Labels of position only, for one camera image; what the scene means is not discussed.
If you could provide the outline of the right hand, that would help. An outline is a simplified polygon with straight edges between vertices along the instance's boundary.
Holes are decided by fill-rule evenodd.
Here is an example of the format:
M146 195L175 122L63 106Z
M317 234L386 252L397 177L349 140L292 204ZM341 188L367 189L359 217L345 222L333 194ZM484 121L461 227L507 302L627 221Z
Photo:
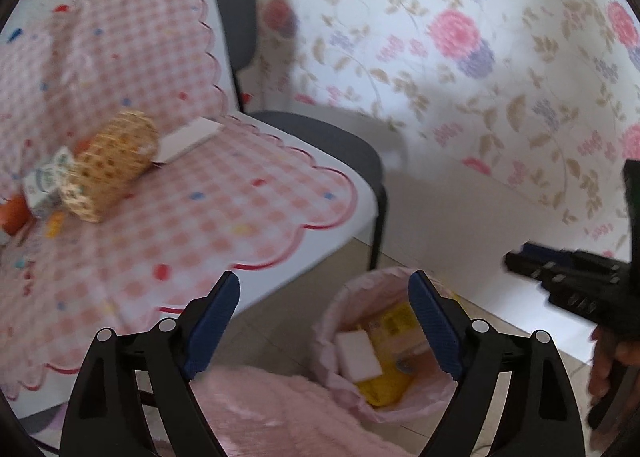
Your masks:
M593 349L592 366L588 382L588 392L591 395L591 404L600 401L610 388L610 373L614 362L620 362L625 366L639 365L639 342L619 342L614 349L605 347L605 336L608 332L597 327L591 334L591 339L596 343Z

